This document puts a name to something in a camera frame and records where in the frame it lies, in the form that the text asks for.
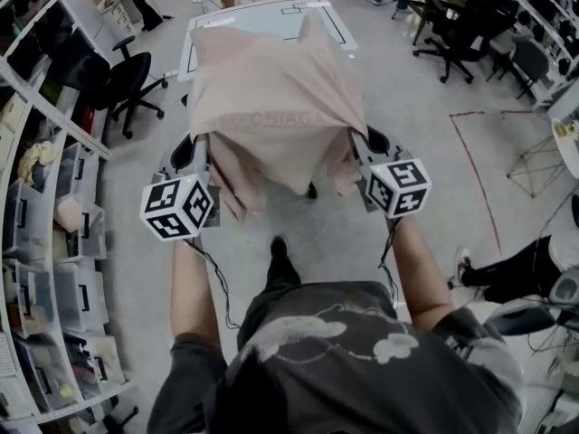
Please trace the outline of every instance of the pink cloth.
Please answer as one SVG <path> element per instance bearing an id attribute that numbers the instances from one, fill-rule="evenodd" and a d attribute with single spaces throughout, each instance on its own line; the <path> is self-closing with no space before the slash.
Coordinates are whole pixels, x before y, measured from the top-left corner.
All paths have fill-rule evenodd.
<path id="1" fill-rule="evenodd" d="M 367 136 L 360 76 L 312 10 L 298 43 L 228 27 L 192 32 L 191 138 L 208 134 L 210 169 L 242 221 L 266 203 L 263 178 L 304 194 L 326 167 L 340 194 L 360 178 L 349 127 Z"/>

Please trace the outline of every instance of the drawer handle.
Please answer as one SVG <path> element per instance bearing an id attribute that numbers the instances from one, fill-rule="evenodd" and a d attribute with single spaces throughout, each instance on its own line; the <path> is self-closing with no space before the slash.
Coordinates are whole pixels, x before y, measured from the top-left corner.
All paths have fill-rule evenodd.
<path id="1" fill-rule="evenodd" d="M 22 291 L 22 296 L 24 300 L 24 316 L 32 316 L 30 310 L 30 295 L 28 294 L 28 287 L 26 285 L 20 285 L 20 290 Z"/>
<path id="2" fill-rule="evenodd" d="M 21 199 L 20 203 L 20 221 L 18 222 L 18 228 L 24 228 L 26 226 L 26 208 L 28 207 L 28 201 Z"/>
<path id="3" fill-rule="evenodd" d="M 80 180 L 84 171 L 84 159 L 79 159 L 79 172 L 74 177 L 74 180 Z"/>
<path id="4" fill-rule="evenodd" d="M 90 215 L 88 212 L 83 212 L 82 217 L 84 218 L 84 227 L 82 230 L 82 238 L 85 240 L 90 237 Z"/>
<path id="5" fill-rule="evenodd" d="M 46 373 L 44 372 L 44 369 L 42 368 L 42 366 L 35 366 L 34 369 L 40 374 L 40 379 L 43 382 L 42 386 L 44 386 L 44 387 L 41 387 L 41 389 L 43 390 L 44 394 L 52 395 L 51 386 L 48 383 L 48 378 L 46 377 Z"/>
<path id="6" fill-rule="evenodd" d="M 107 378 L 107 370 L 105 370 L 105 363 L 102 361 L 102 358 L 101 357 L 94 357 L 94 359 L 99 364 L 100 380 L 101 381 L 108 381 L 109 378 Z"/>
<path id="7" fill-rule="evenodd" d="M 82 293 L 82 312 L 90 312 L 89 295 L 87 294 L 87 285 L 79 285 Z"/>

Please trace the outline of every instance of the gray chair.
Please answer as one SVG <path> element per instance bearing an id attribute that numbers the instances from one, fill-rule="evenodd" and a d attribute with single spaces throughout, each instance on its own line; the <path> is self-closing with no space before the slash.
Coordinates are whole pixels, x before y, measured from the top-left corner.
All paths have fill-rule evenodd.
<path id="1" fill-rule="evenodd" d="M 517 48 L 515 49 L 513 57 L 510 59 L 510 64 L 505 67 L 505 70 L 498 79 L 501 80 L 507 71 L 511 71 L 523 85 L 523 89 L 517 97 L 517 99 L 520 99 L 525 93 L 531 90 L 535 82 L 545 77 L 549 72 L 549 59 L 546 53 L 534 41 L 517 42 L 516 46 Z M 526 79 L 514 68 L 514 64 L 523 71 L 527 76 Z"/>

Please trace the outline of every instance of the gray floor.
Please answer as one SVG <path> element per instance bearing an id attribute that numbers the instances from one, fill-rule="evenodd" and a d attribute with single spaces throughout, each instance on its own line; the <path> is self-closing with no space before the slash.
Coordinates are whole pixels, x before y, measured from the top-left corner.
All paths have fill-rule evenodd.
<path id="1" fill-rule="evenodd" d="M 178 67 L 188 20 L 199 15 L 202 8 L 191 0 L 156 1 L 161 13 L 176 19 L 142 34 L 131 49 L 152 53 L 151 72 L 157 77 Z M 486 83 L 489 61 L 485 60 L 470 66 L 476 76 L 472 85 L 467 85 L 457 71 L 442 85 L 440 60 L 412 56 L 414 16 L 399 16 L 392 21 L 392 5 L 375 7 L 365 0 L 330 1 L 359 45 L 355 55 L 365 75 L 367 123 L 386 134 L 398 135 L 423 160 L 433 180 L 430 200 L 418 219 L 445 273 L 452 273 L 459 244 L 470 246 L 476 266 L 508 256 L 533 240 L 575 182 L 565 173 L 532 200 L 506 178 L 517 153 L 549 130 L 548 123 L 537 115 L 500 112 L 530 109 L 528 99 L 515 100 L 517 86 L 513 80 L 507 76 L 501 82 Z M 216 8 L 211 3 L 206 6 L 212 11 Z M 188 89 L 189 85 L 172 80 L 168 90 L 151 93 L 147 99 L 166 109 L 166 117 L 159 121 L 153 112 L 140 109 L 133 120 L 135 137 L 131 141 L 120 135 L 122 118 L 109 131 L 114 157 L 105 165 L 102 176 L 111 230 L 105 265 L 107 302 L 123 363 L 138 385 L 125 399 L 141 410 L 128 425 L 128 432 L 144 432 L 150 407 L 170 365 L 171 245 L 157 241 L 139 221 L 138 207 L 142 188 L 150 183 L 160 156 L 187 129 L 185 109 L 178 100 Z M 455 127 L 451 115 L 468 111 L 484 114 L 456 117 Z M 465 146 L 486 191 L 490 212 Z M 264 284 L 268 243 L 277 232 L 289 239 L 291 257 L 305 281 L 385 281 L 384 274 L 376 269 L 385 240 L 380 216 L 367 215 L 359 196 L 336 196 L 323 175 L 316 184 L 320 196 L 314 204 L 272 187 L 267 211 L 260 219 L 250 219 L 242 227 L 225 221 L 218 230 L 204 231 L 204 245 L 229 282 L 234 320 L 241 322 L 252 297 Z M 567 205 L 549 230 L 570 223 Z M 395 274 L 393 259 L 390 265 Z M 223 351 L 231 359 L 235 355 L 235 333 L 224 326 L 223 296 L 216 279 L 212 281 Z M 471 291 L 455 293 L 458 305 L 471 297 Z M 480 319 L 495 308 L 486 303 L 469 307 Z M 403 307 L 400 313 L 407 316 Z M 545 337 L 537 334 L 530 339 L 539 346 Z M 529 381 L 529 404 L 521 432 L 533 432 L 554 396 L 553 391 L 536 387 L 546 383 L 546 367 L 553 354 L 532 356 L 526 337 L 509 339 L 509 343 Z"/>

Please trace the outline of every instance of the black and white pattern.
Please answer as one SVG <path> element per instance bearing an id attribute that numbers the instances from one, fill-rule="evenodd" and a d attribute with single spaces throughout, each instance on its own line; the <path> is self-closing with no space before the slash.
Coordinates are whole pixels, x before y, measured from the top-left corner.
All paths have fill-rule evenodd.
<path id="1" fill-rule="evenodd" d="M 147 222 L 164 240 L 191 234 L 187 227 L 172 213 L 147 219 Z"/>
<path id="2" fill-rule="evenodd" d="M 414 162 L 391 164 L 388 168 L 400 188 L 426 183 L 424 175 Z"/>
<path id="3" fill-rule="evenodd" d="M 403 215 L 417 210 L 424 200 L 427 188 L 415 192 L 403 193 L 398 198 L 398 204 L 394 210 L 394 216 Z"/>
<path id="4" fill-rule="evenodd" d="M 145 213 L 173 207 L 175 205 L 178 189 L 179 180 L 153 186 L 153 188 L 151 188 L 151 193 L 148 196 Z"/>
<path id="5" fill-rule="evenodd" d="M 183 204 L 183 210 L 197 230 L 201 229 L 205 215 L 211 210 L 211 200 L 207 191 L 197 181 Z"/>
<path id="6" fill-rule="evenodd" d="M 378 205 L 378 207 L 380 207 L 380 209 L 384 212 L 388 212 L 394 192 L 388 188 L 382 180 L 372 174 L 370 176 L 370 189 L 368 190 L 368 196 Z"/>

